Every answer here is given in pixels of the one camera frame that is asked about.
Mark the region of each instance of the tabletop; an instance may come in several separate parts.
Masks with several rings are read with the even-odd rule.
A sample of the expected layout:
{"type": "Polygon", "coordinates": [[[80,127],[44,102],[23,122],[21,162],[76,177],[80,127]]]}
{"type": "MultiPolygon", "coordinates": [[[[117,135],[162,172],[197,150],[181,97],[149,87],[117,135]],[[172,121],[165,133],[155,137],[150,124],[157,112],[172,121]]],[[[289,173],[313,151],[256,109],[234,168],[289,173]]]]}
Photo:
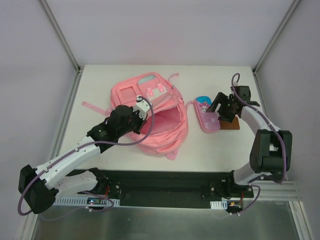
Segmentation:
{"type": "MultiPolygon", "coordinates": [[[[63,139],[61,152],[71,148],[105,116],[82,105],[88,102],[101,109],[111,107],[110,90],[118,82],[141,74],[157,72],[164,78],[179,73],[171,82],[181,92],[184,102],[199,96],[212,100],[218,92],[231,93],[231,78],[240,73],[240,85],[249,86],[251,100],[260,103],[258,90],[249,66],[188,65],[86,65],[76,93],[63,139]]],[[[255,138],[249,126],[239,120],[240,130],[203,132],[195,108],[187,110],[189,133],[175,160],[152,156],[136,146],[113,146],[100,156],[83,163],[78,169],[97,167],[101,170],[229,172],[248,163],[255,138]]],[[[120,143],[129,143],[126,136],[120,143]]]]}

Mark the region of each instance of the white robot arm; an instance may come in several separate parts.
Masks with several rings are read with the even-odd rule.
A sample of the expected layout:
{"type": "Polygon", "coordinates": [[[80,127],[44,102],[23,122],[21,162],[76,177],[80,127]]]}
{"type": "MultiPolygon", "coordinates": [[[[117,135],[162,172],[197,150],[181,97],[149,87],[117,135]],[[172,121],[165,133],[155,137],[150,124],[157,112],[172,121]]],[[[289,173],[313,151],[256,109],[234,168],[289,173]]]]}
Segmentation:
{"type": "Polygon", "coordinates": [[[281,183],[290,168],[292,134],[274,125],[264,114],[256,101],[251,101],[248,86],[235,86],[233,75],[231,94],[219,92],[207,112],[219,114],[219,119],[232,123],[235,116],[243,119],[255,134],[249,162],[233,171],[231,185],[247,186],[253,181],[267,177],[281,183]]]}
{"type": "Polygon", "coordinates": [[[97,168],[74,176],[66,175],[114,145],[133,145],[148,137],[150,133],[135,143],[118,143],[119,138],[129,132],[140,134],[147,122],[147,112],[153,112],[147,99],[139,96],[137,101],[134,107],[117,106],[110,117],[94,126],[81,141],[63,154],[36,168],[27,165],[21,169],[18,190],[35,214],[48,209],[57,198],[82,191],[100,192],[106,188],[107,178],[97,168]]]}

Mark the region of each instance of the metal panel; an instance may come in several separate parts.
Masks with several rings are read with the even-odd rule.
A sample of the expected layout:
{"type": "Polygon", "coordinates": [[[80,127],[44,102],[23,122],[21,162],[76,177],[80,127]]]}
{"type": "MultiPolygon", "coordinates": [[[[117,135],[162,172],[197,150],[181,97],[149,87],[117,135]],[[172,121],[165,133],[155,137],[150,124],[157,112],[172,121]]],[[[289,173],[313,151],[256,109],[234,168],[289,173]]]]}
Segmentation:
{"type": "Polygon", "coordinates": [[[292,0],[48,0],[80,66],[256,66],[292,0]]]}
{"type": "Polygon", "coordinates": [[[20,169],[47,160],[76,72],[37,1],[1,0],[0,32],[0,238],[9,240],[26,219],[17,213],[20,169]]]}
{"type": "MultiPolygon", "coordinates": [[[[72,210],[53,206],[52,219],[72,210]]],[[[116,207],[106,212],[80,209],[54,221],[38,221],[34,240],[298,240],[287,202],[256,202],[240,216],[224,210],[116,207]]]]}
{"type": "Polygon", "coordinates": [[[257,73],[274,123],[293,136],[290,180],[299,183],[315,239],[320,239],[320,1],[302,1],[257,73]]]}

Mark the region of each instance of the wooden block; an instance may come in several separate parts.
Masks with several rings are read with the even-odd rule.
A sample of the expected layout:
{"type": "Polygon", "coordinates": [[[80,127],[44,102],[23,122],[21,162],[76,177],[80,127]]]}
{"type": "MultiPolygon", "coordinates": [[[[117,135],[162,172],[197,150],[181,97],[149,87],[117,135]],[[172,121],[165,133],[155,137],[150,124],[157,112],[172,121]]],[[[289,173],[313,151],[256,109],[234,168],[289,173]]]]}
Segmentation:
{"type": "Polygon", "coordinates": [[[239,130],[240,129],[239,120],[237,116],[235,116],[232,123],[228,121],[223,121],[220,119],[219,119],[219,122],[220,122],[220,129],[222,130],[239,130]]]}

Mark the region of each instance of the gray wall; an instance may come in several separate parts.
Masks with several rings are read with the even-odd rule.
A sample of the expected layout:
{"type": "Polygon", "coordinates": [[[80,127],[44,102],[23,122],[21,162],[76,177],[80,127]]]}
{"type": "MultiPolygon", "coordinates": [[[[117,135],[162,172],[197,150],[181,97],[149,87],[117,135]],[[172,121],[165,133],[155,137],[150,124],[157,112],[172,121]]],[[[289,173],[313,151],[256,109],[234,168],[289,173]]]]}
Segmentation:
{"type": "Polygon", "coordinates": [[[257,64],[292,0],[48,0],[80,65],[257,64]]]}
{"type": "Polygon", "coordinates": [[[0,1],[0,239],[16,237],[20,169],[47,160],[75,71],[36,0],[0,1]]]}
{"type": "Polygon", "coordinates": [[[300,184],[315,239],[320,239],[319,13],[319,0],[303,0],[258,72],[271,119],[293,134],[289,177],[300,184]]]}

